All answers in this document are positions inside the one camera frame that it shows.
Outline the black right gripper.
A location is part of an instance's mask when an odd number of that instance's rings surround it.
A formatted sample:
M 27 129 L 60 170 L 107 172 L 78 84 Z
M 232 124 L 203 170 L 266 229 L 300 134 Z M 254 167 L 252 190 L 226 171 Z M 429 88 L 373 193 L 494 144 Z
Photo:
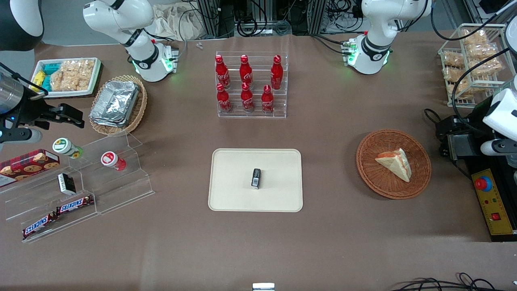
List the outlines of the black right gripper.
M 32 101 L 36 93 L 25 86 L 7 88 L 1 86 L 1 130 L 15 129 L 21 125 L 39 127 L 48 130 L 50 122 L 40 120 L 42 113 L 54 114 L 54 123 L 72 124 L 80 129 L 85 127 L 83 112 L 71 105 L 61 103 L 57 106 L 48 106 L 43 99 Z

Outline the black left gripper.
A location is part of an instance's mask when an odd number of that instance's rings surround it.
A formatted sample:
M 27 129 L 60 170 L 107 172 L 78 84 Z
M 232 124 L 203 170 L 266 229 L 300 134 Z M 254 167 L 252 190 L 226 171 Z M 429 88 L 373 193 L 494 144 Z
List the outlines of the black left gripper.
M 481 150 L 476 140 L 494 138 L 491 127 L 483 122 L 489 112 L 493 97 L 489 97 L 476 105 L 467 116 L 467 127 L 458 116 L 449 116 L 435 123 L 436 138 L 443 138 L 439 146 L 439 154 L 450 160 L 465 160 L 469 157 L 480 156 Z

